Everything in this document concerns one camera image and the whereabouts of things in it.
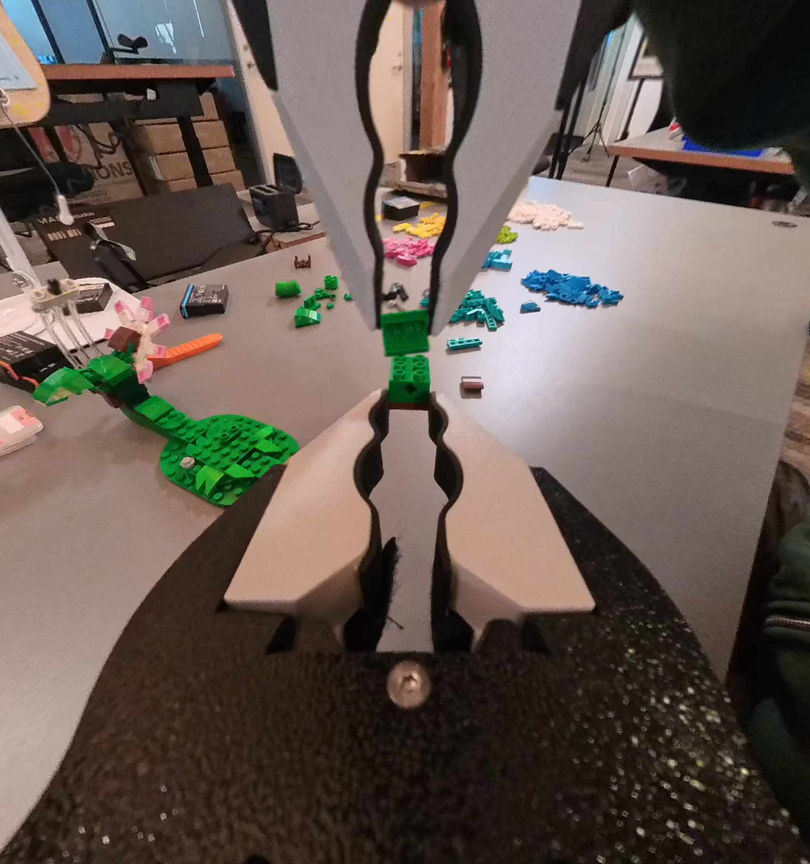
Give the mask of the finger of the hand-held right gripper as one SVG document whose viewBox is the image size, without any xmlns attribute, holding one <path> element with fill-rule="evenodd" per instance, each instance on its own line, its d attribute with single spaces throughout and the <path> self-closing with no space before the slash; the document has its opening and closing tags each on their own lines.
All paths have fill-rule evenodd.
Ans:
<svg viewBox="0 0 810 864">
<path fill-rule="evenodd" d="M 383 148 L 369 67 L 386 2 L 266 2 L 274 102 L 360 315 L 379 327 Z"/>
<path fill-rule="evenodd" d="M 445 227 L 432 255 L 431 333 L 472 285 L 549 140 L 581 2 L 446 2 L 453 134 Z"/>
</svg>

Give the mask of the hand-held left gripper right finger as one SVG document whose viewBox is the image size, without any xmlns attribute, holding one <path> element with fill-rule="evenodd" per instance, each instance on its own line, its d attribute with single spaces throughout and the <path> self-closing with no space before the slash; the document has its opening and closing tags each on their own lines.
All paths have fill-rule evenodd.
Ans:
<svg viewBox="0 0 810 864">
<path fill-rule="evenodd" d="M 528 464 L 441 394 L 429 432 L 440 514 L 441 609 L 462 620 L 589 613 L 595 601 Z"/>
</svg>

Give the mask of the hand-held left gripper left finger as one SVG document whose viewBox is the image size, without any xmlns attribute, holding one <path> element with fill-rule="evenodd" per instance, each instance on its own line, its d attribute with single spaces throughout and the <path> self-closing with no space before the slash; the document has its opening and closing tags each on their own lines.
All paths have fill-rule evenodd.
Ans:
<svg viewBox="0 0 810 864">
<path fill-rule="evenodd" d="M 251 537 L 224 600 L 232 609 L 289 616 L 352 616 L 372 517 L 355 469 L 375 440 L 373 391 L 294 454 Z"/>
</svg>

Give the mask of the green lego brick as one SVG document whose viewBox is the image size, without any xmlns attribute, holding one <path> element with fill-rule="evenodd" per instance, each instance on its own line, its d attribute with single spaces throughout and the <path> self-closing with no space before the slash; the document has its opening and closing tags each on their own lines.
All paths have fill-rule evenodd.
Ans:
<svg viewBox="0 0 810 864">
<path fill-rule="evenodd" d="M 387 396 L 389 402 L 429 402 L 431 374 L 426 354 L 413 354 L 391 359 Z"/>
<path fill-rule="evenodd" d="M 429 315 L 424 308 L 390 312 L 380 316 L 386 357 L 425 353 L 429 350 Z"/>
</svg>

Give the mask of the person's right forearm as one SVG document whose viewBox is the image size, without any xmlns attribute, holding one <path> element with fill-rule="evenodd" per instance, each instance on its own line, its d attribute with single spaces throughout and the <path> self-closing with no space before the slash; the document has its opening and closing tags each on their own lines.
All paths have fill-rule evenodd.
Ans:
<svg viewBox="0 0 810 864">
<path fill-rule="evenodd" d="M 633 8 L 693 141 L 778 147 L 810 192 L 810 1 L 642 1 Z"/>
</svg>

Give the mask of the pile of white lego pieces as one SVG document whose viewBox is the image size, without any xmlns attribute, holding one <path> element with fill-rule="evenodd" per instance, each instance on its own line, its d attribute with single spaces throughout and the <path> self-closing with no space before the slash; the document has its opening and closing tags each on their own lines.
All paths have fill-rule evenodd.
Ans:
<svg viewBox="0 0 810 864">
<path fill-rule="evenodd" d="M 508 213 L 507 221 L 518 225 L 531 225 L 536 231 L 553 232 L 559 229 L 581 230 L 584 224 L 572 212 L 555 204 L 533 200 L 517 202 Z"/>
</svg>

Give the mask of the lego cardboard box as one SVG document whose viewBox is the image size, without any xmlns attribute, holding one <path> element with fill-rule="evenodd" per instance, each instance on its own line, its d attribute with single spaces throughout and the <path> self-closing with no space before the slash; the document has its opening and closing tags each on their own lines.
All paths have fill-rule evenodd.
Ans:
<svg viewBox="0 0 810 864">
<path fill-rule="evenodd" d="M 448 198 L 444 178 L 445 146 L 402 151 L 385 168 L 383 185 L 405 194 L 436 201 Z"/>
</svg>

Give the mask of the pile of green lego pieces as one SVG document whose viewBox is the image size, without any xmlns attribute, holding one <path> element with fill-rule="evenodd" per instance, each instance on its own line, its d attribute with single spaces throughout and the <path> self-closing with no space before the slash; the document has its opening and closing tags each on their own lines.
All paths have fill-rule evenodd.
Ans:
<svg viewBox="0 0 810 864">
<path fill-rule="evenodd" d="M 353 300 L 342 284 L 339 276 L 328 274 L 314 288 L 304 290 L 297 280 L 287 279 L 276 281 L 273 291 L 278 301 L 293 302 L 293 325 L 296 329 L 303 329 L 318 326 L 325 312 L 331 312 L 339 304 Z"/>
</svg>

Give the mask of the pile of teal lego pieces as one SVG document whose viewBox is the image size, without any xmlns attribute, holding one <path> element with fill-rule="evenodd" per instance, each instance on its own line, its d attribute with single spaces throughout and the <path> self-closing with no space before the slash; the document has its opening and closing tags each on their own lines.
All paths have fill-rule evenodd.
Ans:
<svg viewBox="0 0 810 864">
<path fill-rule="evenodd" d="M 482 291 L 471 289 L 449 319 L 452 325 L 460 322 L 476 322 L 490 332 L 495 332 L 505 323 L 505 318 L 496 297 L 487 297 Z"/>
</svg>

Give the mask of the open black charger case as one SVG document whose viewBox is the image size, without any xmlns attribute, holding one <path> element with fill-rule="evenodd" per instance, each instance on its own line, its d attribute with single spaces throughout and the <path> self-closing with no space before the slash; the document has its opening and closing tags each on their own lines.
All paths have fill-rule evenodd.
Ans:
<svg viewBox="0 0 810 864">
<path fill-rule="evenodd" d="M 274 153 L 273 183 L 248 188 L 251 206 L 259 222 L 273 232 L 298 231 L 296 197 L 302 192 L 301 171 L 293 157 Z"/>
</svg>

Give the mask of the black flat panel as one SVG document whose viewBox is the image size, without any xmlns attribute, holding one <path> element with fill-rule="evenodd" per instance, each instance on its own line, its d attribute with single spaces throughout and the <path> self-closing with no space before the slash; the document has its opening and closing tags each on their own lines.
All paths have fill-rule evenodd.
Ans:
<svg viewBox="0 0 810 864">
<path fill-rule="evenodd" d="M 107 278 L 130 292 L 265 252 L 231 186 L 72 211 L 71 225 L 54 215 L 32 220 L 45 248 L 71 278 Z"/>
</svg>

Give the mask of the orange brick separator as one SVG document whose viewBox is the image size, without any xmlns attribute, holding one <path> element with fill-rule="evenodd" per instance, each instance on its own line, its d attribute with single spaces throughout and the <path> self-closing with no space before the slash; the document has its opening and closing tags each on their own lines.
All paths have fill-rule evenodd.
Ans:
<svg viewBox="0 0 810 864">
<path fill-rule="evenodd" d="M 185 341 L 176 346 L 165 348 L 159 346 L 151 358 L 154 371 L 159 371 L 178 362 L 189 360 L 207 351 L 217 348 L 222 340 L 221 333 L 209 333 L 194 340 Z"/>
</svg>

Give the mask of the small clear plastic case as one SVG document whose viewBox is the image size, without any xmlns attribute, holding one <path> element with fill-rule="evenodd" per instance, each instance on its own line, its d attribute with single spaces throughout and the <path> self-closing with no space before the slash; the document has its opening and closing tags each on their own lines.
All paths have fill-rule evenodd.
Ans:
<svg viewBox="0 0 810 864">
<path fill-rule="evenodd" d="M 43 422 L 21 405 L 1 410 L 0 455 L 8 455 L 29 446 L 43 428 Z"/>
</svg>

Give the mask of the white paper sheet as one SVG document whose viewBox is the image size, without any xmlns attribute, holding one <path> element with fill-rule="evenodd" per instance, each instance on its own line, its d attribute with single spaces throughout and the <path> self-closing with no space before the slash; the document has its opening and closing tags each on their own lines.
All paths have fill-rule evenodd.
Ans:
<svg viewBox="0 0 810 864">
<path fill-rule="evenodd" d="M 74 282 L 79 292 L 76 298 L 77 312 L 85 330 L 83 332 L 73 331 L 78 337 L 79 342 L 84 345 L 82 351 L 78 351 L 77 347 L 71 343 L 68 333 L 61 326 L 56 326 L 56 331 L 59 345 L 69 350 L 73 363 L 78 360 L 82 365 L 86 361 L 83 357 L 84 351 L 91 351 L 90 345 L 93 343 L 99 344 L 104 342 L 106 339 L 104 335 L 106 329 L 115 329 L 117 327 L 118 319 L 115 309 L 117 301 L 122 300 L 133 309 L 138 307 L 139 301 L 130 293 L 107 280 L 83 278 Z M 107 301 L 101 302 L 102 309 L 97 308 L 94 311 L 82 312 L 81 293 L 83 289 L 88 291 L 92 299 L 100 288 L 110 289 L 110 296 L 107 298 Z M 16 332 L 38 336 L 49 343 L 54 342 L 51 339 L 50 332 L 47 331 L 41 319 L 32 310 L 29 300 L 24 295 L 0 300 L 0 337 Z"/>
</svg>

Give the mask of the wooden post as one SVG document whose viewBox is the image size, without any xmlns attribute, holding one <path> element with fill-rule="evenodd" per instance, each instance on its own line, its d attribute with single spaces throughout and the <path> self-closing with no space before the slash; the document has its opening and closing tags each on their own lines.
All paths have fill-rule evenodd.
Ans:
<svg viewBox="0 0 810 864">
<path fill-rule="evenodd" d="M 421 8 L 420 148 L 446 143 L 449 84 L 443 67 L 442 23 L 445 2 L 426 2 Z"/>
</svg>

